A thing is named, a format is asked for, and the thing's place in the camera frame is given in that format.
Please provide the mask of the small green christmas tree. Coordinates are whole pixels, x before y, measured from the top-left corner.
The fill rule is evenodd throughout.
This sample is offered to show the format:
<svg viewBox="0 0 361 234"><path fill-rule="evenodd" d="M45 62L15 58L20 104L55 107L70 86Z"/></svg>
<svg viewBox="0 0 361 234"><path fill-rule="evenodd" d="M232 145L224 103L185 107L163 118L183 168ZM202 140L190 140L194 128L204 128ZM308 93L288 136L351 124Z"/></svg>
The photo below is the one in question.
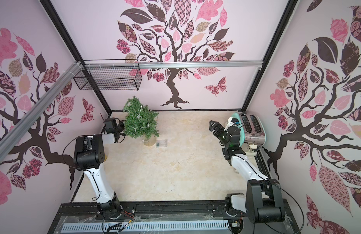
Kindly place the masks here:
<svg viewBox="0 0 361 234"><path fill-rule="evenodd" d="M157 130L157 118L159 113L149 109L140 100L133 96L128 99L123 112L126 113L125 134L131 138L142 138L145 146L154 146L160 136Z"/></svg>

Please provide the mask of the string lights with star ornaments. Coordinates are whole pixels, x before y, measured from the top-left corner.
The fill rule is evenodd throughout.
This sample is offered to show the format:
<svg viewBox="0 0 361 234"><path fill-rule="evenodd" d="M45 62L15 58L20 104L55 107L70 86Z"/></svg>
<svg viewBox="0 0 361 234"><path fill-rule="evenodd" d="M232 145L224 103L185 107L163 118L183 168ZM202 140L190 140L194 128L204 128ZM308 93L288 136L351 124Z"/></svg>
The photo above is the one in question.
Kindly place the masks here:
<svg viewBox="0 0 361 234"><path fill-rule="evenodd" d="M132 136L151 136L156 131L157 113L151 111L147 105L143 105L138 99L132 99L127 106L127 131Z"/></svg>

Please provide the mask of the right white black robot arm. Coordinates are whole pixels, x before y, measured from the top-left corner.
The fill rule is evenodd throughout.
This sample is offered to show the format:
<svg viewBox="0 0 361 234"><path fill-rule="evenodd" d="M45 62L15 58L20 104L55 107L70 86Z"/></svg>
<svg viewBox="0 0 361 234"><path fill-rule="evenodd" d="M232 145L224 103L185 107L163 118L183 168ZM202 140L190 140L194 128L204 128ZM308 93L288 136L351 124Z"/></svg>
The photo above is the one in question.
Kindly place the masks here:
<svg viewBox="0 0 361 234"><path fill-rule="evenodd" d="M245 213L253 223L283 222L286 218L284 190L280 183L263 174L249 160L258 152L258 144L248 139L244 123L229 118L223 126L218 121L209 122L209 130L219 140L225 160L246 180L245 194L228 194L226 211Z"/></svg>

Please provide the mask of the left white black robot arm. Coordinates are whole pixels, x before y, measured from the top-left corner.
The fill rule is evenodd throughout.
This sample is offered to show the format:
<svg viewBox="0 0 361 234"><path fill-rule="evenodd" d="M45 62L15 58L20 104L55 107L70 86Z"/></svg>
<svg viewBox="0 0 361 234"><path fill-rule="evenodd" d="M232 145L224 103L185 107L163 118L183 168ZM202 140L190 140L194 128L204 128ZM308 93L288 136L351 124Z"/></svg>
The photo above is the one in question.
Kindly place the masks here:
<svg viewBox="0 0 361 234"><path fill-rule="evenodd" d="M74 138L75 150L71 168L83 171L91 182L95 192L92 201L97 203L98 212L107 217L120 216L123 208L116 192L108 183L104 165L106 154L104 146L120 143L125 138L125 121L119 118L107 118L104 121L105 132L94 135L81 135Z"/></svg>

